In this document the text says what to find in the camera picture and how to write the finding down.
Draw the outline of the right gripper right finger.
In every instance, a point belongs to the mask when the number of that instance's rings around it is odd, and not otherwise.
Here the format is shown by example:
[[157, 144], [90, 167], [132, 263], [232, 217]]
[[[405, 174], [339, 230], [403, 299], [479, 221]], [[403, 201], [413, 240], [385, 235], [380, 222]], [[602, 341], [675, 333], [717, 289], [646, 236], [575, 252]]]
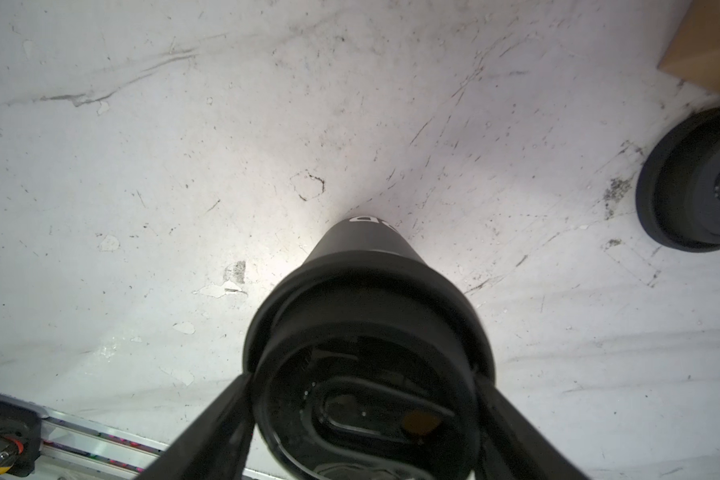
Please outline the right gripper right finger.
[[484, 375], [474, 375], [480, 411], [477, 480], [586, 480]]

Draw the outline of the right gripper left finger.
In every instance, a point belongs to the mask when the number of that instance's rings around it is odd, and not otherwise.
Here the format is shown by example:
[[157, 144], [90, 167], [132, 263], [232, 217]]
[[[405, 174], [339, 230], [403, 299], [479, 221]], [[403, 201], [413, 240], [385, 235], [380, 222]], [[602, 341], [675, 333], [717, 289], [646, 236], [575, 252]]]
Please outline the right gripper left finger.
[[250, 373], [238, 376], [137, 479], [241, 479], [255, 426], [251, 383]]

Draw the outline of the black plastic cup lid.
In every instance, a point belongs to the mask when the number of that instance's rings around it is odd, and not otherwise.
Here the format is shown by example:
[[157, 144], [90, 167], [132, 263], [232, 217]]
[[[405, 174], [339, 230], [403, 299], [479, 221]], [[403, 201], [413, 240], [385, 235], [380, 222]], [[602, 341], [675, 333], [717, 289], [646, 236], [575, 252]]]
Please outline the black plastic cup lid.
[[244, 370], [271, 454], [298, 479], [464, 479], [477, 463], [475, 375], [495, 375], [475, 309], [425, 263], [330, 254], [253, 317]]

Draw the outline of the black white paper coffee cup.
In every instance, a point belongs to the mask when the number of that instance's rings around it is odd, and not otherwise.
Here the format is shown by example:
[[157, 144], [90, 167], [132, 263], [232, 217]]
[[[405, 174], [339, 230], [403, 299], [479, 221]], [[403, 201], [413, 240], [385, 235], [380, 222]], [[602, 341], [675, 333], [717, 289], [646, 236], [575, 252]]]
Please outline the black white paper coffee cup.
[[339, 221], [320, 238], [303, 263], [311, 264], [387, 270], [425, 261], [389, 222], [358, 215]]

